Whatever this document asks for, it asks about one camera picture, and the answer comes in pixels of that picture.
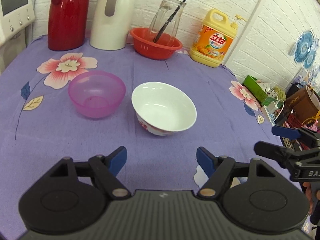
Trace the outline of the person's right hand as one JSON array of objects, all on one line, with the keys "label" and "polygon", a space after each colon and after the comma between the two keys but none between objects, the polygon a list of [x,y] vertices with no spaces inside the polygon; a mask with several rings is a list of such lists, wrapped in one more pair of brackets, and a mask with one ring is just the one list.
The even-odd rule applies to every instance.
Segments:
[{"label": "person's right hand", "polygon": [[311,215],[313,213],[313,200],[312,200],[313,194],[311,191],[311,184],[309,182],[304,182],[303,187],[305,188],[305,195],[309,201],[309,205],[310,205],[309,215]]}]

